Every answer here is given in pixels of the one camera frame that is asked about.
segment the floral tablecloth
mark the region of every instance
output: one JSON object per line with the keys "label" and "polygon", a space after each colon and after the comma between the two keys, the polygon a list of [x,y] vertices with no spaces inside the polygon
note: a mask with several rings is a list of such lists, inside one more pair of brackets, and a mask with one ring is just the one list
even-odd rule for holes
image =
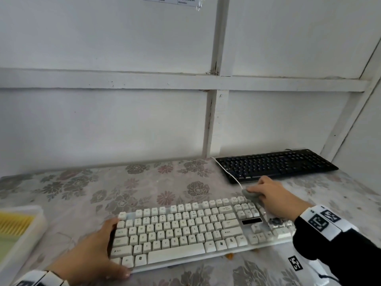
{"label": "floral tablecloth", "polygon": [[[355,224],[381,246],[381,197],[342,171],[287,178],[283,185],[313,204],[324,204]],[[211,159],[180,160],[118,167],[74,169],[3,177],[0,207],[40,205],[49,228],[19,276],[43,269],[103,221],[119,212],[240,196]],[[146,273],[127,281],[94,285],[224,286],[302,285],[279,257],[291,243],[217,257]]]}

